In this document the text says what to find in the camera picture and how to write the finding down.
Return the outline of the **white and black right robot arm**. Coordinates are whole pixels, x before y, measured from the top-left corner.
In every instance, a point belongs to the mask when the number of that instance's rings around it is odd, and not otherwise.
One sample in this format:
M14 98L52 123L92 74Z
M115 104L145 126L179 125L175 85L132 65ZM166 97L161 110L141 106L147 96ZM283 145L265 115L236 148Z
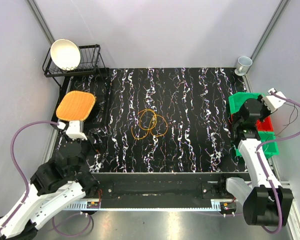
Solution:
M257 128L257 122L274 111L259 95L246 99L232 114L231 137L244 159L251 185L239 177L229 177L217 185L220 197L226 199L233 195L242 205L244 220L250 226L283 227L292 206L292 191L283 188L273 174Z

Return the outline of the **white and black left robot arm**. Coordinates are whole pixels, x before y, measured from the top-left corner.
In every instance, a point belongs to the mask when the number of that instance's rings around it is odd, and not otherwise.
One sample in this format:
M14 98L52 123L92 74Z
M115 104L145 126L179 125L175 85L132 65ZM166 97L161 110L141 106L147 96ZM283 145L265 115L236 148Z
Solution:
M67 206L82 198L101 198L100 184L82 168L98 153L94 137L72 139L40 165L24 194L0 217L0 240L32 240Z

